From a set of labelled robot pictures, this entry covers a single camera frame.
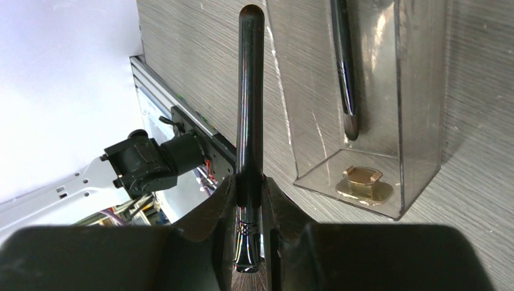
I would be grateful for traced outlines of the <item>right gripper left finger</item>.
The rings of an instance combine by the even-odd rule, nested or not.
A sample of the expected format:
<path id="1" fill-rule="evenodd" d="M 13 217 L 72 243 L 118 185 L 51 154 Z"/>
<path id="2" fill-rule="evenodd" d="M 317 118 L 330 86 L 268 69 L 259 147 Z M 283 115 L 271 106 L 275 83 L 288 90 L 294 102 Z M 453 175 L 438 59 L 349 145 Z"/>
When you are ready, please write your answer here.
<path id="1" fill-rule="evenodd" d="M 1 289 L 229 290 L 235 184 L 169 226 L 19 230 L 1 247 Z"/>

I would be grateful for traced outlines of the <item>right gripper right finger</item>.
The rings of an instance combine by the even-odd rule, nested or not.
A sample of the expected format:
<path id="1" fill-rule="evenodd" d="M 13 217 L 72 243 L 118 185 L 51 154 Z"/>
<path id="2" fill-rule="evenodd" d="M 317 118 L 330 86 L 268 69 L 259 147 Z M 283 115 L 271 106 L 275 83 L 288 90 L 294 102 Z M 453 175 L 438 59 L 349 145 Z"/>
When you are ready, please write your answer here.
<path id="1" fill-rule="evenodd" d="M 437 224 L 316 222 L 267 178 L 268 290 L 492 290 L 473 246 Z"/>

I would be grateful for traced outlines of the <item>clear drawer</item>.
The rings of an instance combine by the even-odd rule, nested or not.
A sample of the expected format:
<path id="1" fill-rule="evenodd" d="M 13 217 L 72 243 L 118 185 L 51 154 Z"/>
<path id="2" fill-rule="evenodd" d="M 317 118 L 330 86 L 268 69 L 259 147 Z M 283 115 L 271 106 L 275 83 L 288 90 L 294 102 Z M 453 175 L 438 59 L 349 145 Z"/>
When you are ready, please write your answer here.
<path id="1" fill-rule="evenodd" d="M 399 220 L 441 167 L 446 1 L 346 1 L 359 136 L 349 140 L 330 1 L 267 1 L 294 186 Z"/>

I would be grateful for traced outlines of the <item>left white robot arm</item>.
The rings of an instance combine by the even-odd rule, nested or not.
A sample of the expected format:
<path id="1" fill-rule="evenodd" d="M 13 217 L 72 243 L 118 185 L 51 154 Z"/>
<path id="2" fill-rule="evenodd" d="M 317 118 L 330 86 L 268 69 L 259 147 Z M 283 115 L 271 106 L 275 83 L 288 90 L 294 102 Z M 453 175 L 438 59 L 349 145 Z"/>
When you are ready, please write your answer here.
<path id="1" fill-rule="evenodd" d="M 204 165 L 205 142 L 185 133 L 158 144 L 143 130 L 76 173 L 1 204 L 1 241 L 32 226 L 72 225 L 133 198 L 171 189 Z"/>

